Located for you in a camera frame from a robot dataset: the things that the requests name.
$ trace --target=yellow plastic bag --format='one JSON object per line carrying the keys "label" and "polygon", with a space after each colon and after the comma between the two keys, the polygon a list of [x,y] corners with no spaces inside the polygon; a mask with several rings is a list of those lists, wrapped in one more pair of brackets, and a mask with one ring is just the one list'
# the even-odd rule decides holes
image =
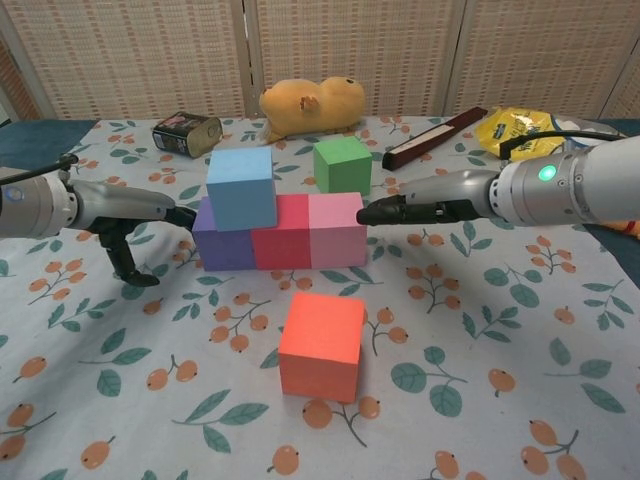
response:
{"label": "yellow plastic bag", "polygon": [[[499,108],[476,127],[476,138],[485,150],[500,156],[500,144],[510,138],[538,131],[556,130],[552,116],[529,108]],[[550,155],[565,142],[562,137],[531,140],[511,152],[511,161]]]}

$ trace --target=floral tablecloth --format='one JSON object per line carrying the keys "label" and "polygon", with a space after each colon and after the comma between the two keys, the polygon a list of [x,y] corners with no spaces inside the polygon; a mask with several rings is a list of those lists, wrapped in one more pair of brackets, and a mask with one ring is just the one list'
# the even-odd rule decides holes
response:
{"label": "floral tablecloth", "polygon": [[[499,168],[469,128],[382,170],[385,148],[441,121],[347,133],[373,152],[367,200]],[[207,156],[158,151],[155,123],[99,122],[73,177],[197,208]],[[216,149],[260,144],[263,120],[223,126]],[[318,191],[326,138],[273,145],[278,192]],[[114,278],[86,232],[0,242],[0,478],[640,478],[640,297],[580,226],[369,228],[366,267],[324,271],[205,272],[163,223],[129,240],[159,286]],[[282,395],[276,348],[302,290],[366,301],[354,404]]]}

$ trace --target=toy block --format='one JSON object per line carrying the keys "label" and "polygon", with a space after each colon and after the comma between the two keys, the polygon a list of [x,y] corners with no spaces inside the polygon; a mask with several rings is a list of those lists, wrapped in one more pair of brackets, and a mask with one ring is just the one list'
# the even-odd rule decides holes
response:
{"label": "toy block", "polygon": [[275,226],[271,148],[214,150],[207,174],[207,193],[219,232]]}
{"label": "toy block", "polygon": [[200,201],[192,234],[205,271],[256,268],[251,231],[218,231],[209,197]]}
{"label": "toy block", "polygon": [[311,268],[364,265],[367,261],[367,227],[356,221],[362,197],[352,193],[309,195]]}
{"label": "toy block", "polygon": [[309,243],[309,195],[276,196],[278,224],[251,230],[256,267],[268,269],[311,268]]}
{"label": "toy block", "polygon": [[313,146],[313,171],[322,193],[371,192],[371,152],[356,137],[317,142]]}
{"label": "toy block", "polygon": [[353,403],[364,316],[361,299],[296,293],[278,347],[282,392]]}

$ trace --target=black cable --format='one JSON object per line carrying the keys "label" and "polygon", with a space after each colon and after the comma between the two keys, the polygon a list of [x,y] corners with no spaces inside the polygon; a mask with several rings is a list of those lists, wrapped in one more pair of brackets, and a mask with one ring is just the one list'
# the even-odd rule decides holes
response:
{"label": "black cable", "polygon": [[529,140],[536,140],[538,138],[546,138],[546,137],[584,137],[584,138],[595,138],[596,140],[606,140],[613,142],[615,140],[622,140],[623,136],[614,135],[611,133],[602,133],[602,132],[588,132],[584,130],[564,130],[564,131],[546,131],[546,132],[533,132],[525,135],[520,135],[517,137],[510,138],[509,140],[505,140],[500,144],[500,160],[510,160],[511,159],[511,150],[519,147],[520,145],[524,145]]}
{"label": "black cable", "polygon": [[8,185],[10,183],[21,182],[22,180],[28,180],[29,178],[37,177],[38,175],[44,175],[45,173],[53,172],[55,170],[68,170],[71,165],[74,165],[76,163],[78,163],[78,157],[76,157],[75,155],[61,155],[58,159],[58,163],[54,163],[47,167],[38,168],[37,170],[18,173],[16,175],[0,179],[0,187],[3,185]]}

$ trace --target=light blue block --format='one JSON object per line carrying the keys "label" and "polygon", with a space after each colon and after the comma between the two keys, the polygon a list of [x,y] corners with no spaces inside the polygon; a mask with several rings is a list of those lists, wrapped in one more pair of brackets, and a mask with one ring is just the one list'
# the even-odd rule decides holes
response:
{"label": "light blue block", "polygon": [[219,232],[278,223],[271,147],[213,150],[207,193]]}

